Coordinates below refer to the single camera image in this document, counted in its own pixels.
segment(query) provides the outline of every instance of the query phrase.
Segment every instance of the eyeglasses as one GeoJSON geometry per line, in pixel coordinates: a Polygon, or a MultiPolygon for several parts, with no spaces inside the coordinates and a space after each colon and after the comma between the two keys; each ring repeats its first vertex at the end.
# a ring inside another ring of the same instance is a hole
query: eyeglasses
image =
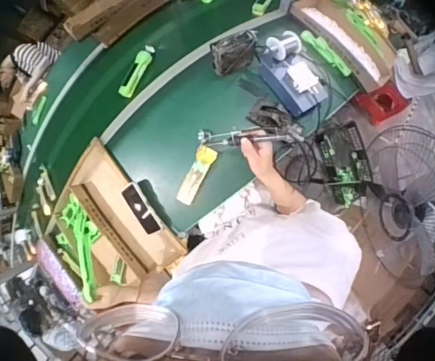
{"type": "Polygon", "coordinates": [[[211,340],[206,333],[220,330],[202,325],[190,337],[186,323],[171,310],[127,305],[88,320],[78,341],[86,352],[109,361],[233,361],[247,359],[245,355],[253,355],[249,360],[261,359],[259,355],[278,359],[270,353],[293,359],[310,347],[328,350],[336,359],[363,359],[369,347],[366,331],[353,317],[315,302],[258,311],[228,330],[225,338],[211,340]]]}

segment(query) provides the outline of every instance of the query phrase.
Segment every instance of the person's right hand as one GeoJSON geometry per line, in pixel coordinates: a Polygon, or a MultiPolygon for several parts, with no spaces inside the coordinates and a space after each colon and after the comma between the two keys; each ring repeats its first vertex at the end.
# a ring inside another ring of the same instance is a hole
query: person's right hand
{"type": "MultiPolygon", "coordinates": [[[[255,133],[265,135],[263,130],[255,133]]],[[[249,168],[258,179],[263,179],[276,172],[273,162],[272,143],[252,144],[247,138],[241,139],[241,151],[249,163],[249,168]]]]}

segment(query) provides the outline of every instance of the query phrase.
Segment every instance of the electric fan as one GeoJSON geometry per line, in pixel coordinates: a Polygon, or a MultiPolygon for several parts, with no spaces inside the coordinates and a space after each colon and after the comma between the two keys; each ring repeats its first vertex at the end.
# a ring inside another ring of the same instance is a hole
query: electric fan
{"type": "Polygon", "coordinates": [[[381,264],[407,287],[435,285],[435,135],[393,126],[367,148],[373,183],[362,209],[381,264]]]}

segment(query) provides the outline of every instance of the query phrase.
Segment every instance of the box of white parts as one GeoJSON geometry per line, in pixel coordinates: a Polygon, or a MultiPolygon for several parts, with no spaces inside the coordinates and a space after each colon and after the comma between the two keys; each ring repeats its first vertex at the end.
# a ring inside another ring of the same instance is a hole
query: box of white parts
{"type": "Polygon", "coordinates": [[[390,79],[396,50],[381,32],[369,26],[360,31],[360,26],[354,23],[357,14],[353,9],[333,0],[300,0],[291,6],[290,12],[326,39],[368,93],[390,79]]]}

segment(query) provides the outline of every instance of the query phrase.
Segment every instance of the solder wire spool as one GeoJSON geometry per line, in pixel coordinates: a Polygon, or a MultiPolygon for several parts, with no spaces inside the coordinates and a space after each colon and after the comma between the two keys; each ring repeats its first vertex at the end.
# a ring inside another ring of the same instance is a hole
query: solder wire spool
{"type": "Polygon", "coordinates": [[[266,46],[272,53],[272,56],[282,62],[291,54],[299,54],[303,48],[300,37],[290,31],[286,30],[282,36],[271,36],[266,39],[266,46]]]}

